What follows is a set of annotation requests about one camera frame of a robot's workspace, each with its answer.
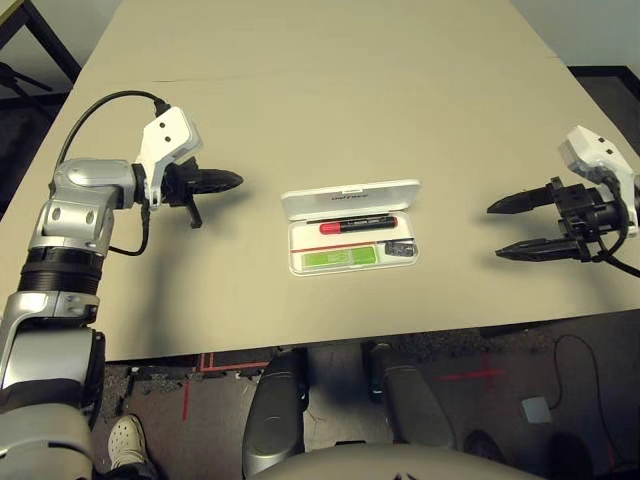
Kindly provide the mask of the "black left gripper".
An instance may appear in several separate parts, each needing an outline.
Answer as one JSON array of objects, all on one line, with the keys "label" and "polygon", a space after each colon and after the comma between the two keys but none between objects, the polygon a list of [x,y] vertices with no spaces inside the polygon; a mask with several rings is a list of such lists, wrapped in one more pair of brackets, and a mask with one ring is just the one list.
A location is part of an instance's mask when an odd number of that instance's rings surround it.
[{"label": "black left gripper", "polygon": [[239,187],[244,179],[228,170],[199,170],[194,158],[188,158],[181,164],[168,165],[162,180],[162,202],[172,208],[185,207],[192,229],[202,226],[202,218],[194,200],[194,189],[198,181],[199,194],[217,194]]}]

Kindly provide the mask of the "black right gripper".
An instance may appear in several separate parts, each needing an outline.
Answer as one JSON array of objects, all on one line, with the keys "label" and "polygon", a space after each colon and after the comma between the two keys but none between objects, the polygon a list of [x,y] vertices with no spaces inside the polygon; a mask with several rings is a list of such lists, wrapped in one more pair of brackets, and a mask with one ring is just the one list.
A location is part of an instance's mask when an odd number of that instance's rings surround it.
[{"label": "black right gripper", "polygon": [[547,187],[518,192],[491,204],[487,214],[512,215],[555,203],[561,239],[519,241],[500,248],[495,254],[504,259],[546,262],[575,259],[582,262],[606,262],[624,244],[630,228],[630,217],[621,195],[620,182],[614,175],[605,175],[605,186],[613,199],[605,201],[596,188],[583,184],[556,188]]}]

